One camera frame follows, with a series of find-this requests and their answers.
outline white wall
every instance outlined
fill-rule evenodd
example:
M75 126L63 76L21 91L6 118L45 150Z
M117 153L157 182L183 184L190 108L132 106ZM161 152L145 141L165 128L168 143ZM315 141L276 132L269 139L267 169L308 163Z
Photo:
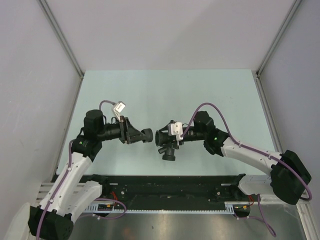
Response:
M80 82L35 0L0 7L0 239L58 158Z
M294 0L50 0L84 70L257 70Z
M320 1L304 1L261 81L285 149L295 151L312 181L320 220Z

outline reflective metal surface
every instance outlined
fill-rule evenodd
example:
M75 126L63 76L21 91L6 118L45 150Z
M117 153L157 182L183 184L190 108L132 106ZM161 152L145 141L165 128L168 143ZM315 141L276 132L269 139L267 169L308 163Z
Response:
M305 240L296 206L262 206L279 240ZM257 205L251 216L260 217ZM127 214L116 220L79 219L70 240L273 240L254 219L225 214Z

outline white tabletop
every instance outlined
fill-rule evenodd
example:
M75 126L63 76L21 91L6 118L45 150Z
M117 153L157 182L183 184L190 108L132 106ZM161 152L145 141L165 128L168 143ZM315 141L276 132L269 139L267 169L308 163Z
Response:
M57 174L68 160L68 143L83 127L87 111L98 109L102 100L122 101L128 117L138 130L151 128L153 134L170 120L188 123L195 109L210 102L222 111L231 133L243 142L274 150L254 78L248 69L214 70L128 70L87 71L67 133ZM217 128L224 130L217 112L208 111ZM111 105L102 107L108 121ZM210 155L202 141L186 142L175 151L175 161L162 160L155 142L122 144L114 139L102 149L85 174L206 176L263 174L238 160Z

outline purple cable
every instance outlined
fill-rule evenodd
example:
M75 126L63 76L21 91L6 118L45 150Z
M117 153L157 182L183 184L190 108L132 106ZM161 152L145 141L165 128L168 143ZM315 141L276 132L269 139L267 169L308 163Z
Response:
M99 104L99 110L101 111L102 109L102 104L103 103L108 103L108 104L112 104L112 105L115 105L116 103L114 101L109 101L109 100L103 100L102 102L100 102Z
M74 139L69 142L69 146L68 146L68 149L69 149L68 168L70 168L71 165L72 165L71 145L72 145L72 142L73 142L73 141L74 141ZM51 198L48 200L45 208L43 209L43 212L42 212L41 217L40 217L40 220L39 220L38 227L37 227L37 229L36 229L36 240L40 240L41 227L42 227L42 224L43 224L43 222L44 222L44 219L45 219L45 215L46 215L46 213L47 213L47 210L48 210L48 208L49 208L49 206L50 206L50 204L51 204L50 200L55 198L58 190L60 189L60 187L61 187L62 184L64 183L64 181L65 181L68 173L69 173L69 171L66 171L66 172L64 173L63 177L61 178L61 181L60 181L60 182L58 183L58 185L56 186L55 190L53 191L53 193L52 193L52 195L51 195Z
M190 121L189 121L189 123L188 123L188 126L187 126L186 129L184 130L184 132L183 132L183 134L181 135L181 137L183 137L184 135L186 135L186 133L188 132L189 128L191 127L191 124L192 124L192 122L193 122L193 120L194 120L197 112L199 111L199 109L200 109L202 106L205 106L205 105L209 105L209 106L213 107L213 108L219 113L219 115L220 115L220 117L221 117L221 119L222 119L222 121L223 121L223 123L224 123L224 125L225 125L225 129L226 129L226 131L228 132L230 138L232 139L232 141L233 141L235 144L237 144L237 145L239 146L239 145L240 145L240 142L238 142L238 141L232 136L232 134L231 134L231 132L230 132L230 129L229 129L229 127L228 127L228 124L227 124L227 122L226 122L226 119L225 119L224 116L222 115L221 111L219 110L219 108L217 108L214 104L212 104L212 103L210 103L210 102L204 102L204 103L200 104L200 106L198 106L198 107L196 108L196 110L194 111L194 113L193 113L193 115L192 115L192 117L191 117L191 119L190 119ZM250 146L247 146L247 145L244 145L244 144L241 144L241 148L245 148L245 149L251 150L251 151L256 152L256 153L258 153L258 154L261 154L261 155L263 155L263 156L265 156L265 157L270 157L271 159L273 159L273 160L277 161L278 163L282 164L283 166L285 166L285 167L286 167L287 169L289 169L289 171L292 172L293 175L302 183L303 187L305 188L306 192L308 193L308 198L303 198L303 199L304 199L304 200L307 200L307 201L308 201L308 200L310 201L310 200L312 199L312 193L311 193L311 190L310 190L310 188L308 187L308 185L307 185L307 184L305 183L305 181L299 176L299 174L296 173L296 171L295 171L292 167L290 167L288 164L286 164L284 161L280 160L279 158L277 158L277 157L275 157L275 156L272 156L272 155L269 156L269 154L266 153L266 152L260 151L260 150L258 150L258 149L255 149L255 148L253 148L253 147L250 147Z
M269 223L267 223L267 220L266 220L266 218L265 218L265 215L264 215L264 213L262 212L262 208L261 208L260 201L261 201L260 194L258 194L258 207L259 207L259 211L260 211L260 214L261 214L262 219L261 219L260 217L257 217L257 216L238 217L236 213L234 213L234 216L235 216L237 219L243 219L243 220L244 220L244 219L255 219L255 220L258 220L258 221L264 223L265 226L266 226L266 228L267 228L267 229L269 230L269 232L271 233L271 235L275 238L275 237L277 236L276 231L272 228L272 226L270 226Z
M114 199L110 199L110 198L97 198L95 201L101 201L101 200L102 200L102 201L113 201L113 202L115 202L115 203L117 203L117 204L120 204L120 205L123 206L124 211L123 211L121 214L119 214L118 216L105 217L105 216L99 216L99 215L98 215L98 218L106 219L106 220L114 220L114 219L121 218L121 217L122 217L123 215L125 215L125 213L127 212L127 207L126 207L126 205L125 205L123 202L121 202L121 201L114 200ZM85 218L85 217L94 217L94 216L96 216L96 215L93 215L93 214L85 214L85 215L80 216L78 219L82 219L82 218Z

